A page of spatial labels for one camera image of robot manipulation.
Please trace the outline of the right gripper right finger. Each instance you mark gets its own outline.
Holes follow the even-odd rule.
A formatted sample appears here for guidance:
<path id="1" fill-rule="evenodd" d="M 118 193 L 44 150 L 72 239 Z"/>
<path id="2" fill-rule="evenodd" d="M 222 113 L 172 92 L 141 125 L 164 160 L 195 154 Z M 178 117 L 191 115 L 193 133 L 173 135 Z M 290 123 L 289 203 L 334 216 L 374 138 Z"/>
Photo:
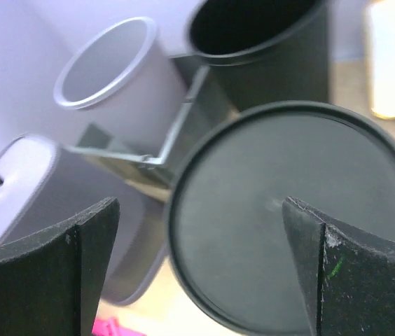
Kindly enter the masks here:
<path id="1" fill-rule="evenodd" d="M 395 242 L 291 197 L 282 218 L 312 335 L 395 335 Z"/>

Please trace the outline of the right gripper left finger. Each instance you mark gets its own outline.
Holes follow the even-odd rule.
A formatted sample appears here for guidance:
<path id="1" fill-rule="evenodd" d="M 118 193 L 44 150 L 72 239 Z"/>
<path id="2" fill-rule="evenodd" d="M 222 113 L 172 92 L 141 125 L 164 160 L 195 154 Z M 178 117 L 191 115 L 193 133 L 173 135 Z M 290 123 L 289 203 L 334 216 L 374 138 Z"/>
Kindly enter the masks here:
<path id="1" fill-rule="evenodd" d="M 91 335 L 119 217 L 108 197 L 0 246 L 0 335 Z"/>

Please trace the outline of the grey ribbed square bin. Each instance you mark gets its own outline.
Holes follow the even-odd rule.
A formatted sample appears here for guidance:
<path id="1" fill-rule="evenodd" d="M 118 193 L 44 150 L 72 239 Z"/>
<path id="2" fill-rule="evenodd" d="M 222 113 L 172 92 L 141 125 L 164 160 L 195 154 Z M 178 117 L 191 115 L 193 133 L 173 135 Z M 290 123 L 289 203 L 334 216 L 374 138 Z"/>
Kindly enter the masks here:
<path id="1" fill-rule="evenodd" d="M 143 295 L 166 254 L 161 201 L 36 135 L 20 136 L 0 152 L 0 179 L 0 245 L 115 197 L 120 222 L 102 298 L 125 306 Z"/>

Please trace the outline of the dark blue round bin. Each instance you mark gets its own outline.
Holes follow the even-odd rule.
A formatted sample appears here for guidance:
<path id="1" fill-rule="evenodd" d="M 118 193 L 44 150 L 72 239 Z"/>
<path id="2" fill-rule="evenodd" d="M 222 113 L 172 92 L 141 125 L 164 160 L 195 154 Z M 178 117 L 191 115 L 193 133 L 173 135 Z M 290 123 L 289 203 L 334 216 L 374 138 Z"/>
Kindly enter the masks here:
<path id="1" fill-rule="evenodd" d="M 165 216 L 174 273 L 193 303 L 245 335 L 312 335 L 282 203 L 295 198 L 395 242 L 395 139 L 330 104 L 253 108 L 182 168 Z"/>

